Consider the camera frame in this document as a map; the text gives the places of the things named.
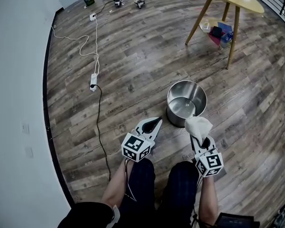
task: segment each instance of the stainless steel bucket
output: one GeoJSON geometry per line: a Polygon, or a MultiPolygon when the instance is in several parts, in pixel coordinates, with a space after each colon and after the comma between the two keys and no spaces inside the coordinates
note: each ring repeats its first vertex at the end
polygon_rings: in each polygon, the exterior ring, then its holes
{"type": "Polygon", "coordinates": [[[201,115],[206,109],[207,96],[197,83],[183,80],[171,86],[167,96],[167,117],[176,127],[185,127],[185,120],[201,115]]]}

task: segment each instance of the person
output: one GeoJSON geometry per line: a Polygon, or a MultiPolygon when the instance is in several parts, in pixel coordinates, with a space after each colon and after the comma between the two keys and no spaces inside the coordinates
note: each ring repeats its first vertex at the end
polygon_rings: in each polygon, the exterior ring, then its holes
{"type": "MultiPolygon", "coordinates": [[[[109,182],[101,203],[77,203],[58,228],[112,227],[108,224],[112,225],[114,206],[120,212],[120,218],[114,224],[114,228],[165,226],[189,228],[198,179],[199,172],[194,163],[189,161],[177,163],[169,174],[161,204],[155,210],[155,173],[152,162],[146,158],[137,163],[123,161],[109,182]],[[126,188],[127,178],[130,188],[126,188]]],[[[212,226],[217,216],[218,200],[214,180],[212,176],[205,177],[199,201],[199,220],[212,226]]]]}

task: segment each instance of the wooden table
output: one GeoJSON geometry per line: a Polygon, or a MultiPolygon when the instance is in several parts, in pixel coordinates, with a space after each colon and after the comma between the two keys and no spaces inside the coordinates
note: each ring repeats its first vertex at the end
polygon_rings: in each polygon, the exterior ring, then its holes
{"type": "MultiPolygon", "coordinates": [[[[210,3],[212,0],[207,0],[203,9],[201,10],[198,19],[196,20],[187,40],[186,40],[186,45],[188,45],[191,37],[193,36],[194,32],[196,31],[197,27],[200,24],[200,21],[202,20],[204,14],[207,11],[207,8],[209,7],[210,3]]],[[[232,60],[232,56],[233,56],[233,51],[234,51],[234,46],[236,43],[236,39],[237,39],[237,34],[238,34],[238,20],[239,20],[239,10],[240,8],[244,8],[247,9],[249,11],[255,12],[255,13],[264,13],[264,9],[262,7],[262,5],[257,1],[257,0],[223,0],[226,2],[226,6],[225,6],[225,11],[223,14],[223,18],[222,21],[226,20],[226,16],[228,13],[228,9],[230,4],[234,4],[236,6],[236,16],[234,19],[234,29],[233,29],[233,39],[232,39],[232,43],[231,43],[231,47],[230,47],[230,53],[229,53],[229,58],[228,58],[228,63],[227,63],[227,69],[229,68],[230,64],[231,64],[231,60],[232,60]]]]}

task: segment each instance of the dark blue pants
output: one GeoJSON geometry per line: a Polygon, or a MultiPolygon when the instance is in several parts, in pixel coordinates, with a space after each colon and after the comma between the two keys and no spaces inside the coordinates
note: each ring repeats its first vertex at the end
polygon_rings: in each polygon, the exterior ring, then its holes
{"type": "Polygon", "coordinates": [[[193,163],[176,164],[163,191],[159,209],[155,211],[154,167],[150,160],[135,163],[129,186],[137,202],[125,196],[119,208],[121,218],[114,227],[158,227],[163,225],[190,227],[199,173],[193,163]]]}

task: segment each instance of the black sleeve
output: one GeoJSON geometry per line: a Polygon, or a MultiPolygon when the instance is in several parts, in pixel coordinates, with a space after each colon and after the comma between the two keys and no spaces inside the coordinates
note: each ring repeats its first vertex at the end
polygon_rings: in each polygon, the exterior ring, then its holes
{"type": "Polygon", "coordinates": [[[105,228],[114,216],[113,210],[103,203],[75,204],[58,228],[105,228]]]}

